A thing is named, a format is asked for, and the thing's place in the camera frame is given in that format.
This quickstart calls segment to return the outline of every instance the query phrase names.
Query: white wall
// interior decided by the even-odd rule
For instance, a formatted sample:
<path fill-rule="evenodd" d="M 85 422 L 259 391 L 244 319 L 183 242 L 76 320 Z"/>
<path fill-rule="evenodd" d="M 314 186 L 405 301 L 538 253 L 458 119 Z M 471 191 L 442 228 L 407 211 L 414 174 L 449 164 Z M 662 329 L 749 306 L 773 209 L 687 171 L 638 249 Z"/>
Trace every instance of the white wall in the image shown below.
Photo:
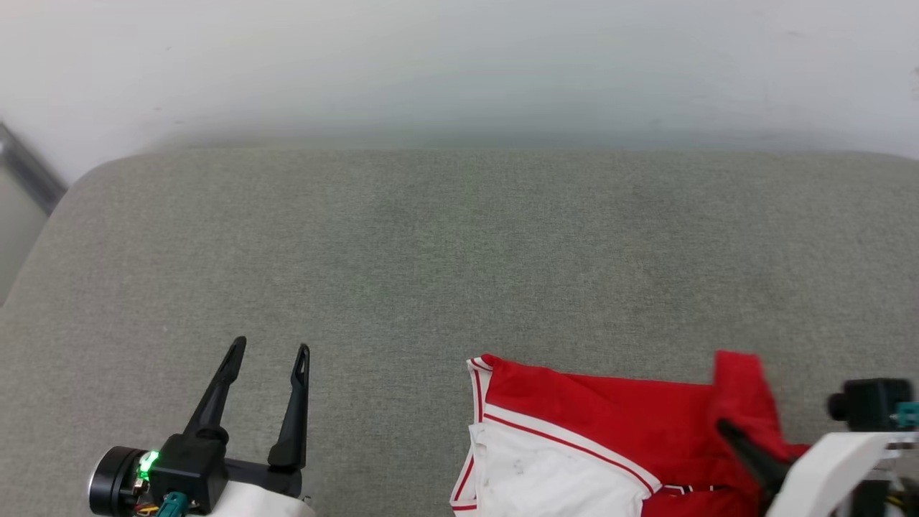
<path fill-rule="evenodd" d="M 0 118 L 67 182 L 205 144 L 919 157 L 919 2 L 0 0 Z"/>

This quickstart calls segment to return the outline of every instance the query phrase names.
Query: metal frame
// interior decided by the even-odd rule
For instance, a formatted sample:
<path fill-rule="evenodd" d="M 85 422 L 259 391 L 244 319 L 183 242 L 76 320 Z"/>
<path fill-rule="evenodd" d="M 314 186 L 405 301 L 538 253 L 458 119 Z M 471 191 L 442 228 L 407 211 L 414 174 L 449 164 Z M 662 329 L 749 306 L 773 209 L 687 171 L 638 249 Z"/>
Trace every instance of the metal frame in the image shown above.
<path fill-rule="evenodd" d="M 0 124 L 0 164 L 6 165 L 13 178 L 48 215 L 67 189 Z"/>

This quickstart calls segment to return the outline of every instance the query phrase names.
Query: wire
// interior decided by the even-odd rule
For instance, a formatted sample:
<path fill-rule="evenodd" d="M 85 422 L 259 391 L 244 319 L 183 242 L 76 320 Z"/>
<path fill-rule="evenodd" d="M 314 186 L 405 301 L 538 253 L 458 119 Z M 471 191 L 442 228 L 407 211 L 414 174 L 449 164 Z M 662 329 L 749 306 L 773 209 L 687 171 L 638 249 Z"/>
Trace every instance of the wire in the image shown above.
<path fill-rule="evenodd" d="M 134 515 L 140 515 L 141 517 L 150 517 L 155 511 L 160 509 L 159 506 L 144 506 L 143 508 L 134 509 Z"/>
<path fill-rule="evenodd" d="M 900 510 L 906 511 L 906 503 L 904 503 L 900 498 L 894 496 L 887 496 L 887 502 L 896 506 Z"/>

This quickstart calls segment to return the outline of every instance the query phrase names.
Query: cable connector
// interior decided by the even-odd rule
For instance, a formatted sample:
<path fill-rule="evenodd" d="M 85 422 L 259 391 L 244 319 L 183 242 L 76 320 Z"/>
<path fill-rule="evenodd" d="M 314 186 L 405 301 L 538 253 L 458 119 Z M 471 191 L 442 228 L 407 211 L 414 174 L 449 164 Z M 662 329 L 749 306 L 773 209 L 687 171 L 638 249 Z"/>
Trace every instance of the cable connector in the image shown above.
<path fill-rule="evenodd" d="M 897 404 L 897 425 L 900 427 L 919 426 L 919 402 L 901 402 Z"/>
<path fill-rule="evenodd" d="M 188 496 L 182 492 L 169 492 L 156 517 L 185 517 L 188 514 Z"/>

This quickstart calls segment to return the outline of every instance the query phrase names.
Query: white stripe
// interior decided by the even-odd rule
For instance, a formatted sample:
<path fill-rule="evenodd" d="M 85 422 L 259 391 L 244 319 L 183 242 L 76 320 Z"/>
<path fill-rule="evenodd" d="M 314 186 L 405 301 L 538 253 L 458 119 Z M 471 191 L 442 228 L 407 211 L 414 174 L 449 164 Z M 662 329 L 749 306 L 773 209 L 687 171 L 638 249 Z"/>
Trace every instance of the white stripe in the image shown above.
<path fill-rule="evenodd" d="M 482 359 L 482 357 L 474 357 L 474 358 L 470 359 L 470 362 L 472 362 L 472 364 L 473 364 L 474 366 L 477 366 L 477 367 L 479 367 L 479 368 L 482 368 L 483 370 L 488 370 L 489 372 L 490 372 L 491 370 L 494 369 L 491 365 L 489 365 L 487 362 L 485 362 L 485 361 Z"/>
<path fill-rule="evenodd" d="M 456 517 L 472 517 L 473 515 L 479 514 L 479 507 L 475 504 L 475 501 L 469 504 L 464 504 L 462 506 L 472 506 L 472 508 L 469 508 L 468 510 L 455 510 L 454 509 L 453 514 L 456 515 Z"/>
<path fill-rule="evenodd" d="M 631 469 L 632 472 L 638 474 L 638 476 L 641 477 L 641 479 L 643 479 L 648 485 L 651 486 L 653 491 L 656 492 L 657 490 L 661 489 L 660 480 L 658 480 L 657 477 L 655 477 L 652 473 L 645 470 L 641 465 L 638 465 L 637 463 L 631 461 L 629 458 L 623 456 L 622 454 L 619 454 L 610 449 L 607 449 L 603 445 L 600 445 L 599 443 L 594 442 L 593 440 L 590 440 L 584 436 L 581 436 L 580 434 L 568 431 L 567 429 L 557 426 L 551 422 L 547 422 L 546 420 L 535 419 L 533 417 L 529 417 L 527 415 L 517 413 L 515 411 L 510 411 L 508 409 L 499 408 L 494 405 L 486 404 L 485 408 L 486 408 L 486 411 L 485 411 L 486 413 L 491 414 L 499 419 L 507 420 L 509 422 L 515 423 L 517 425 L 521 425 L 523 427 L 532 429 L 534 431 L 544 432 L 548 434 L 549 436 L 558 438 L 559 440 L 564 440 L 568 443 L 573 443 L 574 445 L 577 445 L 579 447 L 584 447 L 585 449 L 587 449 L 588 451 L 592 453 L 599 454 L 600 456 L 603 456 L 606 459 L 614 461 L 620 465 L 624 465 L 628 467 L 629 469 Z"/>
<path fill-rule="evenodd" d="M 453 486 L 453 491 L 450 492 L 450 504 L 456 504 L 457 501 L 454 499 L 457 498 L 457 492 L 460 490 L 460 483 L 462 483 L 463 476 L 466 475 L 466 470 L 469 469 L 469 462 L 472 461 L 472 448 L 470 448 L 469 453 L 466 454 L 466 461 L 462 464 L 462 470 L 459 472 L 459 478 L 457 479 L 457 484 Z M 469 485 L 471 485 L 472 473 L 469 474 L 469 479 L 466 481 L 466 485 L 463 486 L 463 492 L 469 491 Z"/>
<path fill-rule="evenodd" d="M 479 364 L 484 364 L 481 358 L 475 360 Z M 492 371 L 480 366 L 476 366 L 472 359 L 466 361 L 469 367 L 469 377 L 472 380 L 472 422 L 479 422 L 479 386 L 482 385 L 482 403 L 485 404 L 485 396 L 488 395 L 488 384 L 492 382 Z M 475 373 L 479 373 L 479 383 L 475 382 Z"/>

